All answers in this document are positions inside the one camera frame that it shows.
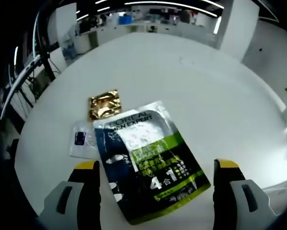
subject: gold foil packet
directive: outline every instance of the gold foil packet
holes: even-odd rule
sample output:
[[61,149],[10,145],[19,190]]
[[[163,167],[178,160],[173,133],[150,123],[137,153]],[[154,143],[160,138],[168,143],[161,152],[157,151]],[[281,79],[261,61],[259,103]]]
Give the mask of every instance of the gold foil packet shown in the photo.
[[122,112],[118,90],[111,90],[89,98],[88,120],[94,121]]

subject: small white packet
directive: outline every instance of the small white packet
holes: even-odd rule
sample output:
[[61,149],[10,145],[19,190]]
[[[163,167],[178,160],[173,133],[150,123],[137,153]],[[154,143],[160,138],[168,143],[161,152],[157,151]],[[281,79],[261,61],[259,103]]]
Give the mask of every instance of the small white packet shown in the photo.
[[78,121],[73,125],[69,155],[87,159],[99,158],[92,122]]

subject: desk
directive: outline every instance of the desk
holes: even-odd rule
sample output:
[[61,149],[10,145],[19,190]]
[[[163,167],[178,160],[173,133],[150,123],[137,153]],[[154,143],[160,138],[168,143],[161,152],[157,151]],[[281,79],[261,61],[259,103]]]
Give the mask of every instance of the desk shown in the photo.
[[[87,119],[88,97],[111,89],[118,89],[124,111],[162,100],[212,184],[215,158],[235,161],[260,187],[287,180],[287,132],[276,95],[257,75],[195,41],[132,33],[75,61],[31,111],[15,169],[37,213],[50,191],[84,161],[69,156],[69,138],[74,122]],[[213,187],[169,215],[137,226],[125,221],[103,168],[100,192],[104,230],[213,227]]]

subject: table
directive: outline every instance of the table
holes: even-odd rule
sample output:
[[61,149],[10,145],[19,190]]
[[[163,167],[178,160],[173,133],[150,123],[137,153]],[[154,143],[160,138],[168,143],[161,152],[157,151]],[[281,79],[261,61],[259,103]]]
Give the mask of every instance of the table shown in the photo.
[[[162,100],[213,184],[214,159],[239,164],[260,187],[287,180],[287,131],[279,99],[251,70],[192,40],[132,33],[88,52],[41,95],[20,137],[15,169],[39,214],[44,198],[85,159],[69,156],[74,122],[87,119],[87,99],[118,89],[122,108]],[[102,229],[212,229],[213,186],[189,204],[131,226],[101,168]]]

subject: green and black package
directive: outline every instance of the green and black package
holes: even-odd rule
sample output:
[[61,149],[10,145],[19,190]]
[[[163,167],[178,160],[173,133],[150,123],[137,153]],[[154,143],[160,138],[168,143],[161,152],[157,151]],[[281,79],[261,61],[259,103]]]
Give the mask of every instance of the green and black package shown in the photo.
[[210,187],[161,102],[93,126],[110,187],[130,224],[170,213]]

